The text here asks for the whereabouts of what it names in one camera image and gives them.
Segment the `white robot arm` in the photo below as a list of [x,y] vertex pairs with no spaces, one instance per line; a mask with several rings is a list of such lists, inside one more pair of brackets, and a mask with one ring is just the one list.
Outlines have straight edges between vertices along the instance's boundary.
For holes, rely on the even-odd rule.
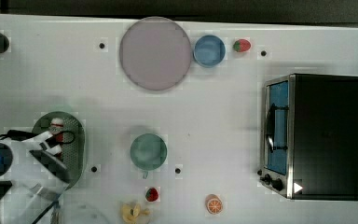
[[32,224],[64,193],[71,182],[62,151],[49,132],[25,140],[0,140],[0,182],[11,188],[0,199],[0,224]]

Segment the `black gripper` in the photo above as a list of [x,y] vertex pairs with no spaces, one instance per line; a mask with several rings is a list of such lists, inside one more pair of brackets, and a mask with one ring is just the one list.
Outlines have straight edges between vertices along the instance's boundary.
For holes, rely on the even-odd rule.
[[42,184],[70,182],[67,166],[57,158],[62,153],[63,134],[50,131],[26,133],[21,141],[22,179],[39,181]]

